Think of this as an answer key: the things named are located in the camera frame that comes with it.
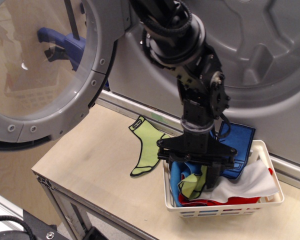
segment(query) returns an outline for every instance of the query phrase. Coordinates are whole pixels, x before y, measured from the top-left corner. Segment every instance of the red object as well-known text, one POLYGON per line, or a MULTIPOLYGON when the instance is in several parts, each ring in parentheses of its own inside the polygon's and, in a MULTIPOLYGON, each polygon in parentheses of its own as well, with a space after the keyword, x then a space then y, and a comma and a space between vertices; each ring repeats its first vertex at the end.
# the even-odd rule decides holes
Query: red object
POLYGON ((221 202, 207 200, 207 199, 187 200, 184 196, 179 194, 179 202, 184 207, 255 204, 256 202, 258 202, 259 199, 260 199, 259 196, 251 197, 251 198, 244 198, 244 197, 234 196, 234 197, 230 197, 226 203, 221 203, 221 202))

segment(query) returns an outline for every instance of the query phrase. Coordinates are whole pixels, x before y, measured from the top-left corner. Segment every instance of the yellow-green cloth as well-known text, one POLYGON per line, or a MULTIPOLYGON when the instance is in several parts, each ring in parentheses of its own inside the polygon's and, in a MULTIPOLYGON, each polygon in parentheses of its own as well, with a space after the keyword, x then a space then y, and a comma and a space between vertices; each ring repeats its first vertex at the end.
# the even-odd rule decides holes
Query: yellow-green cloth
POLYGON ((192 200, 200 196, 206 183, 207 166, 201 166, 201 174, 190 174, 178 184, 180 193, 187 199, 192 200))
POLYGON ((131 177, 137 177, 151 172, 159 163, 157 141, 169 138, 165 133, 157 130, 143 116, 129 126, 129 129, 140 139, 141 151, 137 165, 130 173, 131 177))

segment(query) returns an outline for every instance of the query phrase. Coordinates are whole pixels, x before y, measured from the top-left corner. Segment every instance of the washing machine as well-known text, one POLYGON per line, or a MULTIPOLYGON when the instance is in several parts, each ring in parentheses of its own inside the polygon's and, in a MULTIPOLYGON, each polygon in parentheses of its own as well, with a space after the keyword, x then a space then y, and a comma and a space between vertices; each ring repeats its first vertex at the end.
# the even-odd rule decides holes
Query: washing machine
MULTIPOLYGON (((62 137, 97 97, 177 135, 177 80, 145 57, 128 0, 66 2, 0 0, 0 151, 62 137)), ((231 97, 224 114, 256 128, 279 178, 300 188, 300 0, 184 2, 222 63, 231 97)))

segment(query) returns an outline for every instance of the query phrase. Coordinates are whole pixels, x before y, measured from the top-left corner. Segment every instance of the white plastic basket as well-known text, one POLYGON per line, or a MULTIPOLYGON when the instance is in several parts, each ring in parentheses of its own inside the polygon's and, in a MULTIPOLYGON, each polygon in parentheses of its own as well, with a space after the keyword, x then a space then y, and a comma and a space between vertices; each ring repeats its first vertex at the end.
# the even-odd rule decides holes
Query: white plastic basket
POLYGON ((257 203, 237 204, 237 205, 219 205, 219 206, 188 206, 177 207, 173 199, 170 188, 170 171, 168 164, 163 162, 164 176, 164 193, 165 205, 170 212, 178 212, 182 218, 192 217, 211 217, 211 216, 229 216, 229 215, 250 215, 254 212, 267 207, 279 206, 284 200, 284 194, 280 187, 274 166, 270 160, 270 156, 266 144, 261 140, 254 140, 250 149, 250 157, 247 164, 251 164, 257 160, 262 160, 267 168, 272 169, 272 178, 279 192, 267 197, 261 197, 257 203))

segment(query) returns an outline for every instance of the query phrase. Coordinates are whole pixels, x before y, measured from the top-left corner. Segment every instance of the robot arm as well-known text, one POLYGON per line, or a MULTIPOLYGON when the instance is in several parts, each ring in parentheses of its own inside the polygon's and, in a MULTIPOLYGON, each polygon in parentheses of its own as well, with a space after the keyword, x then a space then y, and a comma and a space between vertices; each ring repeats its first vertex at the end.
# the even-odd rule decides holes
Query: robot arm
POLYGON ((214 120, 228 123, 225 76, 213 47, 205 41, 201 20, 180 0, 130 0, 144 31, 145 55, 177 79, 183 104, 183 135, 161 139, 159 159, 208 166, 207 187, 212 188, 224 169, 234 166, 237 150, 218 141, 214 120))

